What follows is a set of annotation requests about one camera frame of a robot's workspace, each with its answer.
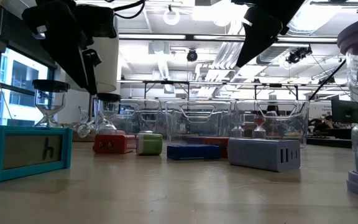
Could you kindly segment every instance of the green cube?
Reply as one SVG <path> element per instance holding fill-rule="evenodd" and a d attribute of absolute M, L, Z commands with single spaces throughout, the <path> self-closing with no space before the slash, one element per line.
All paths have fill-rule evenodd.
<path fill-rule="evenodd" d="M 162 152 L 162 135 L 140 133 L 137 135 L 136 154 L 157 156 Z"/>

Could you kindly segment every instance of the sand timer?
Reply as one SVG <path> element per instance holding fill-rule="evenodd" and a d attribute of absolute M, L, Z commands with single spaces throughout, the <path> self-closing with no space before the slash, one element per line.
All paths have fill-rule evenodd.
<path fill-rule="evenodd" d="M 256 124 L 256 128 L 252 132 L 253 138 L 266 138 L 266 130 L 262 127 L 264 123 L 266 122 L 266 119 L 262 112 L 258 111 L 257 115 L 254 118 L 254 123 Z"/>
<path fill-rule="evenodd" d="M 121 96 L 112 93 L 98 93 L 94 101 L 96 134 L 112 135 L 117 133 L 112 119 L 119 111 Z"/>
<path fill-rule="evenodd" d="M 55 80 L 34 80 L 35 89 L 34 104 L 44 117 L 34 126 L 61 128 L 53 117 L 65 107 L 65 95 L 70 85 Z"/>

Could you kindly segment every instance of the gray perforated box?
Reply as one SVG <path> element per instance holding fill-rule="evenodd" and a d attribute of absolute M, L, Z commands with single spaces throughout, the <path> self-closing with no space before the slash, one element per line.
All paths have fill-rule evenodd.
<path fill-rule="evenodd" d="M 284 172 L 299 169 L 299 141 L 230 139 L 227 159 L 231 165 Z"/>

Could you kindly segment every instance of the monitor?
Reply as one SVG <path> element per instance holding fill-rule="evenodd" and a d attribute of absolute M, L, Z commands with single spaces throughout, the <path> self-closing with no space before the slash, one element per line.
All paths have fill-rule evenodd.
<path fill-rule="evenodd" d="M 358 102 L 331 100 L 334 122 L 358 123 Z"/>

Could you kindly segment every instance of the container handle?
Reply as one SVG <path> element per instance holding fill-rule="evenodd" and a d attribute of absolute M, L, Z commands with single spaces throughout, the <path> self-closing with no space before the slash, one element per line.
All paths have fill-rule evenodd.
<path fill-rule="evenodd" d="M 186 118 L 210 118 L 212 113 L 215 111 L 215 106 L 213 105 L 180 105 L 180 109 L 182 114 Z M 194 109 L 205 110 L 208 111 L 194 111 Z"/>
<path fill-rule="evenodd" d="M 262 116 L 264 118 L 291 118 L 292 116 L 294 116 L 294 114 L 296 113 L 296 109 L 298 107 L 298 103 L 290 103 L 290 102 L 277 102 L 277 101 L 274 101 L 274 102 L 261 102 L 261 101 L 257 101 L 255 102 L 258 104 L 258 110 L 260 111 L 260 113 L 262 114 Z M 266 115 L 264 112 L 263 112 L 263 109 L 261 108 L 262 105 L 287 105 L 287 106 L 293 106 L 292 110 L 291 110 L 291 113 L 289 115 L 286 115 L 286 116 L 277 116 L 277 115 Z"/>
<path fill-rule="evenodd" d="M 154 118 L 155 119 L 145 119 L 145 115 L 150 115 L 150 114 L 154 114 Z M 140 118 L 142 119 L 142 121 L 145 122 L 156 122 L 158 120 L 158 112 L 146 112 L 146 113 L 140 113 Z"/>

